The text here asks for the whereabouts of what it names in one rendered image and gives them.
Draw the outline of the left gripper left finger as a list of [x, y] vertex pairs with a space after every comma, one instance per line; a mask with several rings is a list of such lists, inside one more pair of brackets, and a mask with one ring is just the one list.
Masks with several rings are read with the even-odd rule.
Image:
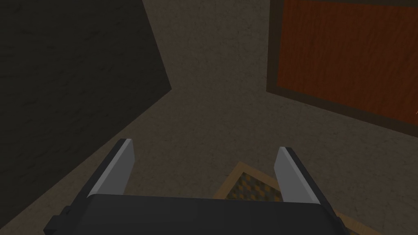
[[124, 194], [134, 163], [133, 140], [119, 139], [90, 178], [87, 197]]

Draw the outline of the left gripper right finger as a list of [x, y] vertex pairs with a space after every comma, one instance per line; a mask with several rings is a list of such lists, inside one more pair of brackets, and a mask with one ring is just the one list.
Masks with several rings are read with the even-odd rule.
[[292, 148], [283, 146], [279, 148], [274, 172], [285, 202], [330, 206]]

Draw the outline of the framed checkered picture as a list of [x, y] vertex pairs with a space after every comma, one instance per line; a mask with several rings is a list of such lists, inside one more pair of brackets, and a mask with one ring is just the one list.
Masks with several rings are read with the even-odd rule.
[[[216, 191], [213, 198], [272, 202], [283, 201], [276, 179], [243, 162], [238, 162], [218, 191]], [[353, 218], [336, 210], [334, 212], [349, 230], [349, 235], [382, 235], [380, 232], [367, 227]]]

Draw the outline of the reddish brown wooden door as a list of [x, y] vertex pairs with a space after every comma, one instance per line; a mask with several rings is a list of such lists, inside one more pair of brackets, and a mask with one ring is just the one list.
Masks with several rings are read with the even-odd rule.
[[418, 7], [284, 0], [276, 86], [418, 126]]

